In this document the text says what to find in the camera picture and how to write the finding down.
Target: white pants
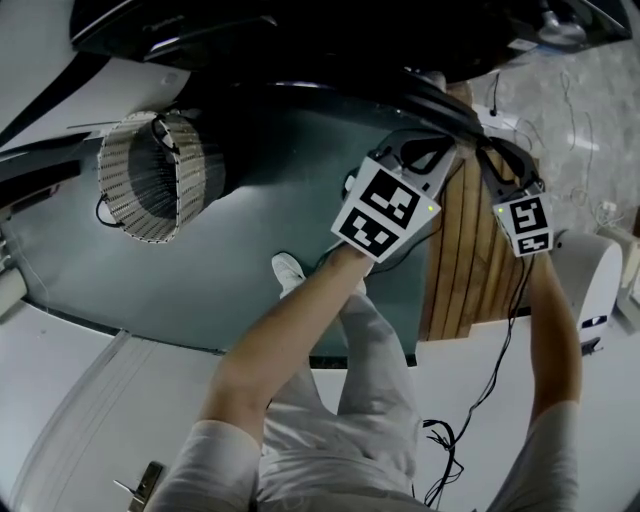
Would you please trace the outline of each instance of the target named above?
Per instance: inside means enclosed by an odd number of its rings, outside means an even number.
[[[335,457],[331,463],[334,468],[339,461],[371,463],[389,477],[386,485],[376,485],[410,492],[421,421],[398,336],[372,302],[359,293],[349,298],[339,319],[349,362],[338,414],[324,407],[305,365],[278,392],[267,411],[262,477],[277,471],[269,466],[276,467],[275,461],[287,457],[292,464],[300,458],[309,464],[310,460]],[[315,475],[322,473],[319,467],[315,469]],[[351,482],[358,484],[372,485],[371,475]]]

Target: shirt sleeve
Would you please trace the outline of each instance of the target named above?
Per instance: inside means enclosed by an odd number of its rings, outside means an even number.
[[[260,447],[246,432],[200,421],[147,512],[247,512],[255,500]]]
[[[573,512],[578,501],[576,402],[560,402],[531,426],[487,512]]]

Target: person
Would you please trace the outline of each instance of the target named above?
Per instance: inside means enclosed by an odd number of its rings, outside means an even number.
[[[218,364],[148,512],[425,509],[411,496],[421,419],[398,337],[366,296],[362,279],[372,264],[342,246],[305,280],[293,257],[274,257],[283,298]],[[530,297],[530,427],[491,512],[576,507],[581,353],[547,253],[535,259]],[[349,360],[333,414],[308,356],[336,316]]]

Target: cylindrical mesh basket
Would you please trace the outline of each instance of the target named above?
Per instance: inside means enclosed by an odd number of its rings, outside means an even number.
[[[171,241],[225,185],[224,158],[214,137],[176,114],[137,112],[102,141],[102,199],[117,225],[138,240]]]

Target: tiled floor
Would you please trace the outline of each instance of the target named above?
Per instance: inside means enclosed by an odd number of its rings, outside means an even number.
[[[628,228],[640,204],[640,12],[630,2],[628,11],[634,41],[541,58],[500,74],[498,109],[521,119],[517,140],[528,149],[528,137],[540,158],[559,229],[595,230],[591,210],[601,201],[616,203],[611,218],[625,214],[620,225]],[[472,82],[476,103],[492,105],[494,78]]]

